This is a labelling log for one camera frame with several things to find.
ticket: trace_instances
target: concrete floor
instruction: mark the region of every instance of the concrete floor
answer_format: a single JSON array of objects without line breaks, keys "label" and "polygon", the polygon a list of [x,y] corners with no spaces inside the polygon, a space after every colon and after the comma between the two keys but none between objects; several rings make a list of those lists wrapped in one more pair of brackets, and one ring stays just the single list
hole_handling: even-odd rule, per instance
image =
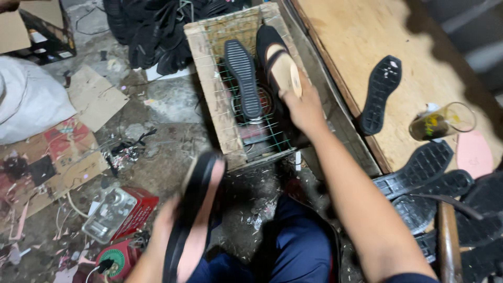
[{"label": "concrete floor", "polygon": [[[123,93],[131,100],[95,133],[99,143],[106,141],[112,134],[136,140],[141,133],[149,129],[157,128],[158,131],[155,135],[144,139],[147,143],[145,155],[136,163],[120,170],[118,179],[113,178],[111,172],[107,170],[79,190],[73,190],[71,195],[76,205],[87,211],[90,203],[93,200],[99,201],[104,195],[104,188],[110,184],[141,187],[160,197],[158,205],[160,207],[171,195],[181,190],[182,180],[194,157],[211,148],[198,103],[202,96],[198,77],[194,74],[148,83],[144,71],[135,72],[130,69],[127,59],[128,48],[118,44],[110,31],[89,36],[75,30],[76,20],[96,5],[101,6],[101,3],[82,0],[63,1],[63,6],[74,26],[77,56],[46,65],[44,69],[63,83],[63,74],[67,70],[70,74],[74,74],[83,64],[87,64],[105,76],[114,87],[121,89],[122,86],[126,86]],[[79,30],[86,33],[103,31],[107,28],[106,15],[98,9],[79,22]],[[105,61],[101,61],[100,56],[103,50],[107,52]],[[156,99],[162,103],[152,108],[144,105],[143,100],[146,99]],[[173,111],[170,106],[176,106],[179,112]],[[329,198],[324,193],[322,183],[315,178],[308,167],[295,171],[293,164],[293,156],[289,156],[275,164],[250,172],[225,176],[221,195],[216,204],[222,211],[222,223],[212,232],[209,250],[218,246],[249,264],[262,241],[261,228],[273,217],[282,186],[291,178],[300,179],[308,198],[321,215],[333,215],[330,213],[332,210]],[[89,241],[82,232],[79,233],[84,219],[73,213],[64,224],[65,229],[68,227],[69,235],[63,236],[58,241],[52,240],[57,232],[56,215],[60,204],[66,213],[70,211],[67,200],[62,198],[26,220],[24,229],[26,236],[19,242],[20,250],[23,251],[33,245],[41,247],[38,250],[32,249],[24,255],[20,264],[4,266],[0,281],[53,282],[62,255],[56,255],[56,251],[68,249],[68,253],[72,255],[73,252],[84,249],[86,240]],[[151,216],[145,225],[147,230],[153,217]],[[7,243],[4,236],[0,243]],[[86,258],[95,260],[104,247],[97,242],[93,243]],[[67,264],[70,268],[75,262],[68,261]],[[87,275],[91,269],[91,265],[81,264],[79,273]],[[349,273],[346,273],[344,268],[343,277],[354,276],[349,278],[349,281],[358,283],[361,276],[354,275],[350,271],[348,268]]]}]

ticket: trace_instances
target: red electrical device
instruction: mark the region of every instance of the red electrical device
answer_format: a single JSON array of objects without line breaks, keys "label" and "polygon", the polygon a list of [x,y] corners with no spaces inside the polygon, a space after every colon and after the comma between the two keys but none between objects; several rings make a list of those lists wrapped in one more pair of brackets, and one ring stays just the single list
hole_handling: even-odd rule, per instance
[{"label": "red electrical device", "polygon": [[96,260],[96,266],[105,259],[114,261],[112,267],[109,268],[107,277],[111,280],[125,279],[133,269],[134,265],[140,258],[141,252],[137,248],[129,246],[131,239],[111,245],[101,251]]},{"label": "red electrical device", "polygon": [[147,221],[159,197],[140,188],[113,188],[82,226],[101,244],[135,233]]}]

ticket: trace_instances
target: wooden stick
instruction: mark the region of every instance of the wooden stick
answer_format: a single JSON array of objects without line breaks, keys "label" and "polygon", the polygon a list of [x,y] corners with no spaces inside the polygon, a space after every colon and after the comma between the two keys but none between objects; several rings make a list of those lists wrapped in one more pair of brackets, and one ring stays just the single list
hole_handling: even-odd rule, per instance
[{"label": "wooden stick", "polygon": [[454,207],[443,201],[439,202],[439,252],[442,283],[463,283]]}]

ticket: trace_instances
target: pile of black shoes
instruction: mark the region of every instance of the pile of black shoes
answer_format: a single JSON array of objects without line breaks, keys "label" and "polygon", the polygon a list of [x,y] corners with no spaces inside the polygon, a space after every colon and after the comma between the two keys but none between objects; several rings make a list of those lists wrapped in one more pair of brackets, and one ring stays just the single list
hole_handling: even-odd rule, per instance
[{"label": "pile of black shoes", "polygon": [[240,9],[226,0],[104,0],[108,25],[120,44],[129,45],[131,68],[170,75],[192,60],[183,26]]}]

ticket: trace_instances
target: white plastic bag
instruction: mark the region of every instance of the white plastic bag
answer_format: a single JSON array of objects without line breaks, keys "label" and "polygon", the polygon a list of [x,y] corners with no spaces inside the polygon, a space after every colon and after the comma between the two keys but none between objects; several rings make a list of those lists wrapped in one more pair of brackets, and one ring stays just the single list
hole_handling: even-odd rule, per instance
[{"label": "white plastic bag", "polygon": [[75,114],[64,87],[41,67],[0,56],[0,145],[27,139]]}]

